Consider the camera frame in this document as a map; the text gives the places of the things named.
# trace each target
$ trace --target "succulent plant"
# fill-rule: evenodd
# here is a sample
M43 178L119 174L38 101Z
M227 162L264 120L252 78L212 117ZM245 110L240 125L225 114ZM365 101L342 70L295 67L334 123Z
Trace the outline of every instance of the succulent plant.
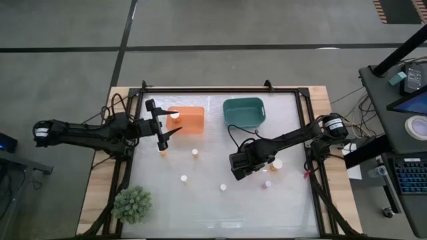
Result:
M115 196L111 213L122 223L141 223L151 206L151 193L135 186L121 190Z

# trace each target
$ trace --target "gray floor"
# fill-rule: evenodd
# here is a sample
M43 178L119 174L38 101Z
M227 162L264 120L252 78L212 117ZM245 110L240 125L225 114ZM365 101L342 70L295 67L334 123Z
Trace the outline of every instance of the gray floor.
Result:
M0 47L118 46L130 0L2 0ZM130 45L399 43L421 25L384 25L371 0L140 0ZM333 101L359 87L358 69L393 49L126 53L119 86L326 85ZM417 49L413 55L425 55ZM18 154L55 166L43 188L28 188L14 239L73 236L93 151L34 147L42 119L82 122L100 110L117 53L0 53L0 132ZM346 114L363 90L332 105ZM377 119L368 124L382 133ZM385 219L382 189L354 189L364 232L414 239L404 215Z

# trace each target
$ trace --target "wooden table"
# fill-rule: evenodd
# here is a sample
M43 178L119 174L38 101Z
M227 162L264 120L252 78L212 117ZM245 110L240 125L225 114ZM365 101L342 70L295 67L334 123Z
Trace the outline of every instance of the wooden table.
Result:
M297 86L286 87L286 88L297 88ZM301 86L307 87L310 90L310 97L312 100L312 108L314 117L318 115L325 115L331 113L331 105L329 102L328 92L325 86ZM119 93L122 97L126 97L129 89L133 87L113 87L111 88L108 105L111 103L111 97L115 93ZM303 102L304 119L308 123L308 112ZM123 107L118 104L115 106L117 112L123 111ZM335 155L342 155L338 150L332 150ZM104 152L96 152L93 160L93 164L96 164L103 159L107 158L108 155ZM354 197L350 180L348 179L347 169L344 161L339 158L330 157L325 161L326 175L328 176L328 184L332 196L332 201L337 207L338 211L342 214L344 219L359 233L362 232L360 225L359 215L357 212L356 204L354 203ZM111 178L113 175L114 160L107 160L103 164L98 165L89 177L89 183L83 207L81 210L79 225L77 228L77 234L84 233L92 223L97 219L103 208L107 205L109 190L111 186ZM331 228L328 220L328 212L320 200L322 215L325 223L327 233L331 233ZM115 221L111 224L112 231L114 230Z

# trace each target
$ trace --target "orange plastic bin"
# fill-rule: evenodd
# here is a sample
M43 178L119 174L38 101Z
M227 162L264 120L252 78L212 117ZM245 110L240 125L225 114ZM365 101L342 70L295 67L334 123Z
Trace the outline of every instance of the orange plastic bin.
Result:
M205 109L203 107L170 107L167 110L179 112L177 119L173 119L171 115L167 116L167 130L182 127L176 134L203 133L205 127Z

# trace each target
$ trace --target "green plastic basket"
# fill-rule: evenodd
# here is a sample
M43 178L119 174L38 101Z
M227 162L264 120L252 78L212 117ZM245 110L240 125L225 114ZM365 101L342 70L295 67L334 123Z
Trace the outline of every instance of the green plastic basket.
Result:
M227 125L258 127L266 120L264 103L257 97L228 99L222 107Z

